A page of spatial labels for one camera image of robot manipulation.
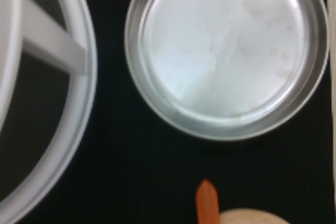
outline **black background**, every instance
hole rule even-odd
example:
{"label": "black background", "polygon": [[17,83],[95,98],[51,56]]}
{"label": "black background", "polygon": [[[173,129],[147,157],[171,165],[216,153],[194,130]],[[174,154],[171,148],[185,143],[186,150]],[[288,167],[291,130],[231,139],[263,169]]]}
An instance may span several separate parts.
{"label": "black background", "polygon": [[90,123],[69,169],[20,223],[195,224],[204,178],[218,188],[222,211],[255,208],[291,224],[335,223],[329,72],[281,128],[234,143],[197,139],[159,119],[131,79],[129,1],[87,2],[99,51]]}

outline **black surface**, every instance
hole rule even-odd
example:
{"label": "black surface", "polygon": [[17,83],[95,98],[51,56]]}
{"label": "black surface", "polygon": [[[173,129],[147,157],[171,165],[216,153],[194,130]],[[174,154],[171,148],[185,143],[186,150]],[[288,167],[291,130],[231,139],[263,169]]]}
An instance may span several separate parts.
{"label": "black surface", "polygon": [[69,76],[23,54],[0,135],[0,201],[30,174],[60,123]]}
{"label": "black surface", "polygon": [[221,210],[249,207],[291,224],[335,223],[329,72],[281,128],[236,143],[200,140],[165,124],[137,92],[123,52],[129,1],[87,2],[99,49],[95,109],[69,169],[21,224],[195,224],[204,178]]}

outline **white plastic object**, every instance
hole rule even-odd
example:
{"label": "white plastic object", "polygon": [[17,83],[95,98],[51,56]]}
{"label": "white plastic object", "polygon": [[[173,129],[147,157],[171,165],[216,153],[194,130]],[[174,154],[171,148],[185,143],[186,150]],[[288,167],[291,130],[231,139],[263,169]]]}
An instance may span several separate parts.
{"label": "white plastic object", "polygon": [[234,209],[221,213],[221,224],[290,224],[275,214],[255,209]]}
{"label": "white plastic object", "polygon": [[59,0],[66,32],[32,0],[0,0],[0,129],[11,103],[21,51],[71,73],[62,121],[23,184],[0,203],[0,224],[32,210],[66,169],[83,137],[96,89],[96,42],[84,0]]}

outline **metal pan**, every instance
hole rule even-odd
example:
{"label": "metal pan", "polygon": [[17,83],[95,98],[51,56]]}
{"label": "metal pan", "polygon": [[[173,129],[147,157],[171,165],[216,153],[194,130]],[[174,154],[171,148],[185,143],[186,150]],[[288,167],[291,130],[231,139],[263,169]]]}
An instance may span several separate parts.
{"label": "metal pan", "polygon": [[186,133],[240,140],[275,129],[318,86],[323,0],[134,0],[126,56],[141,95]]}

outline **round baking pan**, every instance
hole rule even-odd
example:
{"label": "round baking pan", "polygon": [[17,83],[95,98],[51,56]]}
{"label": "round baking pan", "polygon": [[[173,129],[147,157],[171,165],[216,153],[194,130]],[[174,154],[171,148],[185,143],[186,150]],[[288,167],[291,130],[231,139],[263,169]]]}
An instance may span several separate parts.
{"label": "round baking pan", "polygon": [[164,120],[201,138],[242,140],[293,117],[318,86],[324,2],[132,1],[125,43],[138,90]]}

